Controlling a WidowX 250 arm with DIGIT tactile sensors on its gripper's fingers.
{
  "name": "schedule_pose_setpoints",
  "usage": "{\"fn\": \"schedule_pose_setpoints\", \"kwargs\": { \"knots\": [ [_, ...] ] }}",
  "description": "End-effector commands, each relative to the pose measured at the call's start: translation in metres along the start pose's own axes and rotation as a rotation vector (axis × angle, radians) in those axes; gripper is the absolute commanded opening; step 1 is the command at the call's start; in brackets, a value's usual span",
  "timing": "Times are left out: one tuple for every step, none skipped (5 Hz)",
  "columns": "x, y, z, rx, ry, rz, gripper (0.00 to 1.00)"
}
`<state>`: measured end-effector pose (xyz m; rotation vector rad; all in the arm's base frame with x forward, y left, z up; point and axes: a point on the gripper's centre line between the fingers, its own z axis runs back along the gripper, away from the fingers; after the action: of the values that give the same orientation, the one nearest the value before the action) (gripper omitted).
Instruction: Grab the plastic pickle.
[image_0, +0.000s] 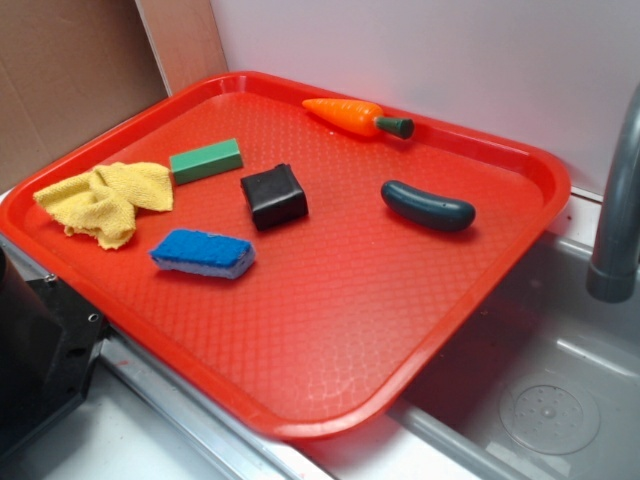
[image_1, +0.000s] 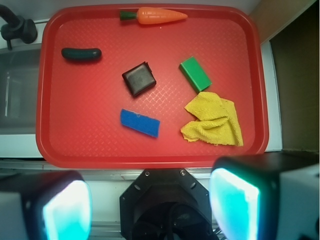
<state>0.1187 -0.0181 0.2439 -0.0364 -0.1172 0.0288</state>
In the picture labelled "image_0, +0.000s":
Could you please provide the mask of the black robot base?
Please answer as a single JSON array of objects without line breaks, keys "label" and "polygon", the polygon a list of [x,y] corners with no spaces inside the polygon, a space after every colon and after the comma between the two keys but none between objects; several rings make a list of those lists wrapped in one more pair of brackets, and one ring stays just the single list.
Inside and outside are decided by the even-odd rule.
[{"label": "black robot base", "polygon": [[26,280],[1,253],[2,462],[84,402],[104,329],[64,280]]}]

